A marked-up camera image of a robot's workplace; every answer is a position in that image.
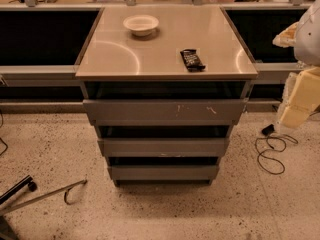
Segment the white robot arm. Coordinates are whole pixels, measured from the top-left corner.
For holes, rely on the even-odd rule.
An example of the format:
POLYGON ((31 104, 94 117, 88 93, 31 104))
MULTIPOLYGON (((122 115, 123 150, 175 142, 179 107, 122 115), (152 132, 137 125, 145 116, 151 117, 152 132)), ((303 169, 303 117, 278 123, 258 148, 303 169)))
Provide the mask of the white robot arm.
POLYGON ((320 0, 315 0, 272 44, 293 47, 295 58, 307 66, 299 74, 290 73, 285 82, 276 121, 276 129, 284 132, 298 128, 320 106, 320 0))

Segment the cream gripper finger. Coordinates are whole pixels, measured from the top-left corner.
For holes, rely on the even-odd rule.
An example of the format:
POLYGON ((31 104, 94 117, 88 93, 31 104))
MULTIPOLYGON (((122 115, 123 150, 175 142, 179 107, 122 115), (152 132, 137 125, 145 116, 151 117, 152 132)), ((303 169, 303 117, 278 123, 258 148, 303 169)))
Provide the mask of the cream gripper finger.
POLYGON ((277 129, 296 129, 320 106, 320 68, 290 73, 276 116, 277 129))
POLYGON ((297 22, 291 24, 272 40, 272 44, 282 48, 294 47, 296 43, 295 33, 297 26, 297 22))

